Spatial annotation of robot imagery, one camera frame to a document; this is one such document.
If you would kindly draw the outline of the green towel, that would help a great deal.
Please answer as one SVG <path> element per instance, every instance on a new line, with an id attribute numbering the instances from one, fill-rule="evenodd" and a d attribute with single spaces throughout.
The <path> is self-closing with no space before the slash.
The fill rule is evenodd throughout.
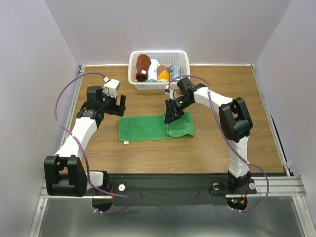
<path id="1" fill-rule="evenodd" d="M 192 138 L 195 134 L 190 112 L 176 121 L 164 123 L 165 115 L 125 117 L 118 120 L 120 142 L 159 141 Z"/>

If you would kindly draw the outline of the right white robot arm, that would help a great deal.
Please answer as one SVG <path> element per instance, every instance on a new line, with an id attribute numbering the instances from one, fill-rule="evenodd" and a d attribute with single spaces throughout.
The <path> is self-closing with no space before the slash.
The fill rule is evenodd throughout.
<path id="1" fill-rule="evenodd" d="M 170 98 L 165 101 L 165 124 L 171 124 L 184 116 L 184 109 L 197 103 L 212 110 L 220 132 L 230 148 L 230 165 L 228 170 L 227 187 L 233 193 L 247 188 L 251 176 L 247 159 L 247 143 L 253 122 L 245 101 L 238 97 L 232 99 L 222 96 L 202 83 L 194 85 L 185 77 L 174 80 L 180 90 L 180 96 L 170 89 L 169 82 L 165 94 Z"/>

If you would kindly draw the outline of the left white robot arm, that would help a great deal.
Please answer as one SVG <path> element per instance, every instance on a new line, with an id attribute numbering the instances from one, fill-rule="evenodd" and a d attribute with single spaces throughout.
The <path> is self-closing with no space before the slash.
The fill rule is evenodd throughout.
<path id="1" fill-rule="evenodd" d="M 75 125 L 68 131 L 68 138 L 53 156 L 44 160 L 47 193 L 50 196 L 82 197 L 89 189 L 103 195 L 109 191 L 110 182 L 102 171 L 84 168 L 81 159 L 92 135 L 99 128 L 105 114 L 122 117 L 126 96 L 118 96 L 120 82 L 115 79 L 104 86 L 90 86 L 86 101 L 77 113 Z"/>

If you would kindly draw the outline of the white plastic basket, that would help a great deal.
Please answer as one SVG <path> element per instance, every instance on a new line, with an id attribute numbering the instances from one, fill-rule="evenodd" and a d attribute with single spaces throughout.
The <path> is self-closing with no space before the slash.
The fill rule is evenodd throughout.
<path id="1" fill-rule="evenodd" d="M 184 75 L 189 75 L 190 63 L 188 55 L 183 50 L 139 50 L 130 54 L 128 64 L 128 81 L 138 90 L 165 90 L 165 82 L 137 82 L 136 81 L 136 61 L 139 55 L 145 54 L 151 59 L 156 59 L 160 65 L 170 66 L 179 64 Z"/>

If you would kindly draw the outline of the brown orange rolled towel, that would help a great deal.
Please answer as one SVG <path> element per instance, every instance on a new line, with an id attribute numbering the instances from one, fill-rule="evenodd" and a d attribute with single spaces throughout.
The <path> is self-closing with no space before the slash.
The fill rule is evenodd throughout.
<path id="1" fill-rule="evenodd" d="M 169 67 L 165 65 L 158 66 L 157 69 L 158 74 L 158 82 L 169 82 L 170 81 L 170 74 L 169 74 Z"/>

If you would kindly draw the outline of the grey patterned rolled towel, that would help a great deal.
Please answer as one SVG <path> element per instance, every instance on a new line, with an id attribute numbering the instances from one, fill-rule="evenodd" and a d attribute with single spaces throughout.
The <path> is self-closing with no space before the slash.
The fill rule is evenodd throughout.
<path id="1" fill-rule="evenodd" d="M 169 66 L 170 81 L 182 75 L 182 67 L 179 64 L 173 63 Z"/>

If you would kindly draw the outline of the white blue rolled towel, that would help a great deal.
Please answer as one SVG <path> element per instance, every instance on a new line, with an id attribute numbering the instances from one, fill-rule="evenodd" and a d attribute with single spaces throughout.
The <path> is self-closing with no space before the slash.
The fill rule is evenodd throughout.
<path id="1" fill-rule="evenodd" d="M 145 82 L 158 82 L 158 67 L 160 63 L 156 59 L 151 59 L 151 64 L 148 69 L 148 77 Z"/>

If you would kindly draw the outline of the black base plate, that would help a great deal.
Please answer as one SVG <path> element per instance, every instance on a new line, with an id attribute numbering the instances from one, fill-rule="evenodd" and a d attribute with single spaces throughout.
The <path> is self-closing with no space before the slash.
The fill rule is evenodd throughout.
<path id="1" fill-rule="evenodd" d="M 105 186 L 121 197 L 94 193 L 92 206 L 111 212 L 115 207 L 226 205 L 227 196 L 256 194 L 254 180 L 234 181 L 228 173 L 109 174 Z"/>

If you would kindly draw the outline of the aluminium frame rail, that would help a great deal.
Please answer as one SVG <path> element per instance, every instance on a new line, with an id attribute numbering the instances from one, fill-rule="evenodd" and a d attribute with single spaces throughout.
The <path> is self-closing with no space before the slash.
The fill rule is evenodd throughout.
<path id="1" fill-rule="evenodd" d="M 82 78 L 78 79 L 75 82 L 75 90 L 74 90 L 74 95 L 73 95 L 73 98 L 71 101 L 71 108 L 70 108 L 70 111 L 68 113 L 68 118 L 67 118 L 67 121 L 65 124 L 65 127 L 67 129 L 71 128 L 72 119 L 73 119 L 73 115 L 75 112 L 75 106 L 76 106 L 78 96 L 79 96 L 81 82 L 82 82 Z M 36 207 L 34 219 L 33 219 L 32 225 L 31 225 L 30 233 L 29 233 L 30 237 L 39 237 L 40 236 L 40 229 L 41 229 L 42 221 L 44 218 L 46 206 L 47 206 L 48 199 L 49 199 L 49 197 L 46 197 L 45 195 L 46 195 L 46 184 L 45 184 L 45 179 L 43 179 L 40 194 L 39 194 L 38 204 Z"/>

